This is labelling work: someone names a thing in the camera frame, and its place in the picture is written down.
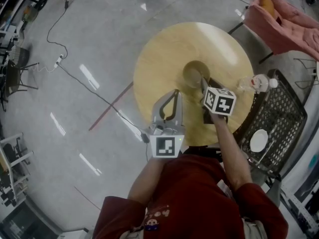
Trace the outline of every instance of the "yellow pillow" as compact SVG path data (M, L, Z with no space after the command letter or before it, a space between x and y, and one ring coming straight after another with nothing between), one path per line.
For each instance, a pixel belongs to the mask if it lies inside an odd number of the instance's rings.
M271 0L260 0L259 5L264 8L273 18L275 18L275 7Z

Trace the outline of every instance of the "white cube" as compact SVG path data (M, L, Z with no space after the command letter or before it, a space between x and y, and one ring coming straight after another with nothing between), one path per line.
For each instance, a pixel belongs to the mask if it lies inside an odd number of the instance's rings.
M204 105L214 114L232 115L235 103L236 95L232 91L212 87L206 90Z

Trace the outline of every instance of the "white plate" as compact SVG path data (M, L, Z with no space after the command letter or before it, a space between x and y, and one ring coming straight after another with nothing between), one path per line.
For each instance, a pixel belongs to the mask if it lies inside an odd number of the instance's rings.
M267 141L267 131L263 129L257 130L250 139L250 149L253 152L261 152L266 147Z

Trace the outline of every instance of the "power strip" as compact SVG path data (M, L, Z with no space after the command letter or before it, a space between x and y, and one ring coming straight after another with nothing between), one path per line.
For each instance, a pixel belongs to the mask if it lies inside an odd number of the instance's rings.
M61 54L58 58L58 60L54 63L54 68L56 69L58 67L58 64L61 63L62 59L64 58L64 54Z

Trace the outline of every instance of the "pink armchair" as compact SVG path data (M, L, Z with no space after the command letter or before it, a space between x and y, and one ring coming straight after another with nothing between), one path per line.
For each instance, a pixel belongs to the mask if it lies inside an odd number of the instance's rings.
M245 24L259 35L273 51L260 64L272 55L290 50L302 51L319 61L319 23L286 0L271 1L276 19L260 6L260 0L253 0L244 21L228 33L231 34Z

